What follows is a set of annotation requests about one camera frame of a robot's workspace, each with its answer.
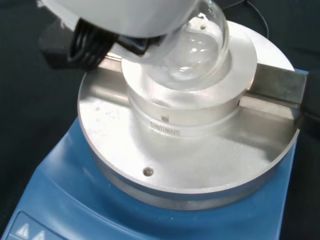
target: engraved logo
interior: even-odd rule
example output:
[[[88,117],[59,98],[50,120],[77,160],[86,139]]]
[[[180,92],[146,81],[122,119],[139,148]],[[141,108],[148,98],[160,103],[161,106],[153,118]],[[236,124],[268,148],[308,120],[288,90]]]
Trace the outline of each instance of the engraved logo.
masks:
[[[168,123],[169,122],[169,117],[168,116],[161,116],[161,120]]]
[[[159,132],[164,133],[164,134],[169,134],[169,135],[172,135],[172,136],[179,136],[180,135],[180,130],[176,130],[176,129],[160,126],[160,125],[155,124],[153,122],[150,122],[150,127],[153,128],[154,130],[159,131]]]

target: control panel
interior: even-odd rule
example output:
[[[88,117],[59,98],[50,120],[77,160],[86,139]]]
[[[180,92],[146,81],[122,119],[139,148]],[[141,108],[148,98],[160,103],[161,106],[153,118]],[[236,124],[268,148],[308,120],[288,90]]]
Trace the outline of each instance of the control panel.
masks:
[[[24,212],[20,212],[6,240],[64,240]]]

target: blue base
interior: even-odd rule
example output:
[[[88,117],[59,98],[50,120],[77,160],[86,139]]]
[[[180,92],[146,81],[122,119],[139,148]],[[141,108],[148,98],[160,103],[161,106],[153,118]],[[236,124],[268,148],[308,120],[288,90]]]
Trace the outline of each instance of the blue base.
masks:
[[[76,120],[34,172],[1,239],[23,240],[16,232],[27,223],[30,240],[41,231],[46,240],[275,240],[293,156],[294,147],[271,181],[243,200],[204,211],[167,210],[112,185]]]

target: black background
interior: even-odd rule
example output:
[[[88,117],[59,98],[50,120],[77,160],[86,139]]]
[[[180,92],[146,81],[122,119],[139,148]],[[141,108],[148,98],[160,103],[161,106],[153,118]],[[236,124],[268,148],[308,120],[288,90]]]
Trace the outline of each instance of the black background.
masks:
[[[221,8],[234,3],[217,0]],[[252,0],[270,40],[297,69],[320,69],[320,1]],[[263,22],[241,4],[230,21],[264,34]],[[50,69],[38,39],[55,18],[33,0],[0,0],[0,234],[33,171],[77,117],[83,72]],[[281,239],[320,239],[320,145],[301,134],[289,185]]]

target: triangle button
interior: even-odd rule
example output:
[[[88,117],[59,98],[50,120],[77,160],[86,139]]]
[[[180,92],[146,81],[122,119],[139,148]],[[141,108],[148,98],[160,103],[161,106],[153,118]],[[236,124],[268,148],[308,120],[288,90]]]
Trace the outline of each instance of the triangle button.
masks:
[[[15,232],[15,234],[23,239],[29,238],[29,224],[26,223]]]
[[[45,231],[39,232],[34,238],[32,238],[32,240],[46,240]]]

